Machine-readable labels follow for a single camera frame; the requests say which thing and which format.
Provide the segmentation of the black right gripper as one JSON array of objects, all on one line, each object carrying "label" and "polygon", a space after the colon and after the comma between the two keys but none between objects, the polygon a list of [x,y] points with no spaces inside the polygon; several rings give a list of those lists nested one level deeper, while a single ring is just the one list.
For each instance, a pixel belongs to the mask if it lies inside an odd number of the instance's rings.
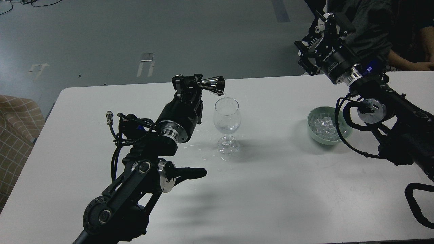
[{"label": "black right gripper", "polygon": [[299,51],[298,65],[310,75],[324,71],[333,84],[352,85],[361,78],[359,57],[345,44],[351,41],[356,32],[354,25],[341,12],[315,12],[313,28],[307,35],[306,46],[303,41],[295,41]]}]

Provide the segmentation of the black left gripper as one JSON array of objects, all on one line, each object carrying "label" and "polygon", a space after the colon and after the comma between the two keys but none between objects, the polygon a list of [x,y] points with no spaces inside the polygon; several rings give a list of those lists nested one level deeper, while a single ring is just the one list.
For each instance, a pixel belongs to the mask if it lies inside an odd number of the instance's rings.
[{"label": "black left gripper", "polygon": [[197,124],[201,123],[203,110],[202,89],[198,82],[203,74],[172,77],[175,90],[174,97],[159,115],[156,125],[160,135],[174,140],[176,143],[188,142]]}]

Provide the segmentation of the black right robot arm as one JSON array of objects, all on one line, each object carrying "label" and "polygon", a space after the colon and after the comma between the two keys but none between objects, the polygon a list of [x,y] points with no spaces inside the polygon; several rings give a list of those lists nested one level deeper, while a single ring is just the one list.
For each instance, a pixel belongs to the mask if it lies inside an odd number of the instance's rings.
[{"label": "black right robot arm", "polygon": [[[323,71],[335,85],[344,83],[349,92],[337,100],[335,123],[341,141],[366,158],[386,159],[394,165],[415,163],[433,181],[433,115],[420,109],[389,87],[389,77],[373,74],[361,65],[359,57],[345,44],[344,37],[355,32],[343,13],[316,11],[319,42],[311,48],[302,41],[298,64],[311,76]],[[338,117],[358,131],[371,132],[379,142],[378,154],[357,150],[344,138]]]}]

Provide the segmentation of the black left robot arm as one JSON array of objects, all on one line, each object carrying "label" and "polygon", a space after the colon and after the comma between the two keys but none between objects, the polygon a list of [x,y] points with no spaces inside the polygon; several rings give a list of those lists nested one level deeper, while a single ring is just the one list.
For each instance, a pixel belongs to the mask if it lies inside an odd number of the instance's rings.
[{"label": "black left robot arm", "polygon": [[185,181],[207,175],[204,168],[177,168],[164,156],[173,156],[178,144],[188,142],[201,124],[202,91],[223,95],[225,79],[202,74],[175,75],[175,94],[156,121],[118,113],[118,132],[107,111],[107,125],[114,137],[111,184],[87,205],[84,230],[75,244],[117,244],[147,233],[149,216],[162,193]]}]

